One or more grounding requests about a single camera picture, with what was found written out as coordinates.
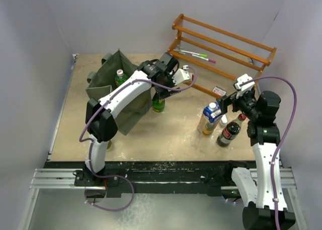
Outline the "orange juice plastic bottle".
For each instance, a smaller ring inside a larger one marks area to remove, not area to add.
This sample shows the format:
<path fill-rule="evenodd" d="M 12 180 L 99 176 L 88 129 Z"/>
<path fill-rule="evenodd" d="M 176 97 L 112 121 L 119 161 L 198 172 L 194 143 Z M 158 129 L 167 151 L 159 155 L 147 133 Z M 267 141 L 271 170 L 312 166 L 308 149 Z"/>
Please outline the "orange juice plastic bottle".
<path fill-rule="evenodd" d="M 122 69 L 116 71 L 115 84 L 117 87 L 121 86 L 124 82 L 127 81 L 127 79 L 128 76 L 124 73 Z"/>

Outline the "green Perrier glass bottle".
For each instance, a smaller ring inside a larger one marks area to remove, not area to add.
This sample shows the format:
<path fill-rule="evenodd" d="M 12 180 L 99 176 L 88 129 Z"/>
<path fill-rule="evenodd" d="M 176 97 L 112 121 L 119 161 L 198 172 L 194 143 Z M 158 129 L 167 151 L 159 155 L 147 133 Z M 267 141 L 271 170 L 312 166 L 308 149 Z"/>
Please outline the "green Perrier glass bottle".
<path fill-rule="evenodd" d="M 152 98 L 152 107 L 155 112 L 162 112 L 165 108 L 165 99 L 161 99 L 157 93 Z"/>

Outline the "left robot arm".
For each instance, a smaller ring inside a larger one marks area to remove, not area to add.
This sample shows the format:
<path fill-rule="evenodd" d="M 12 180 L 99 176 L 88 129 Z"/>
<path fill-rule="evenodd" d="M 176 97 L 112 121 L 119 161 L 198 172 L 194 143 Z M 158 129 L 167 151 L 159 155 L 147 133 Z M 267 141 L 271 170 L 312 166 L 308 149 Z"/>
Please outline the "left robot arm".
<path fill-rule="evenodd" d="M 86 125 L 79 137 L 80 142 L 90 141 L 88 158 L 84 172 L 86 180 L 98 186 L 107 177 L 105 172 L 105 154 L 109 141 L 119 131 L 116 119 L 124 108 L 144 92 L 155 87 L 159 99 L 165 99 L 180 91 L 177 85 L 183 82 L 195 82 L 196 77 L 188 72 L 189 66 L 179 67 L 179 62 L 169 53 L 160 59 L 142 62 L 133 74 L 116 90 L 101 97 L 91 98 L 87 103 Z"/>

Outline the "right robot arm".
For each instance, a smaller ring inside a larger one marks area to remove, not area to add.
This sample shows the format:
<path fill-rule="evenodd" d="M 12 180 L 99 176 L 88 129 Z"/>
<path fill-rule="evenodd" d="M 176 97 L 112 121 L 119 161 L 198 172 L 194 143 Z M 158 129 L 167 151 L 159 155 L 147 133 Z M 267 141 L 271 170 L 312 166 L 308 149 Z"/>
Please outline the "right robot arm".
<path fill-rule="evenodd" d="M 248 168 L 233 167 L 224 172 L 224 181 L 236 185 L 244 203 L 244 229 L 290 229 L 296 222 L 287 209 L 280 179 L 280 131 L 274 122 L 281 99 L 271 91 L 255 98 L 255 91 L 237 92 L 217 99 L 223 113 L 232 105 L 249 119 L 247 135 L 255 155 L 257 180 Z"/>

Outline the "green canvas bag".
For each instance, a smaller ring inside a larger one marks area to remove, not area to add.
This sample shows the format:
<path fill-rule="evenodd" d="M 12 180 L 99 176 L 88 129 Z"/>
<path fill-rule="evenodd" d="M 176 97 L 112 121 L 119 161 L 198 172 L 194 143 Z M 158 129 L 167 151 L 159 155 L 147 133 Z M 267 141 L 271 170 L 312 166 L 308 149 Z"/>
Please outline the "green canvas bag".
<path fill-rule="evenodd" d="M 126 76 L 131 77 L 137 69 L 137 65 L 133 64 L 120 50 L 114 54 L 106 54 L 101 63 L 98 71 L 91 72 L 87 78 L 89 85 L 86 93 L 90 99 L 99 100 L 117 89 L 115 83 L 117 70 L 121 69 Z M 115 119 L 118 131 L 127 135 L 151 107 L 151 90 L 148 90 L 137 96 L 120 112 Z"/>

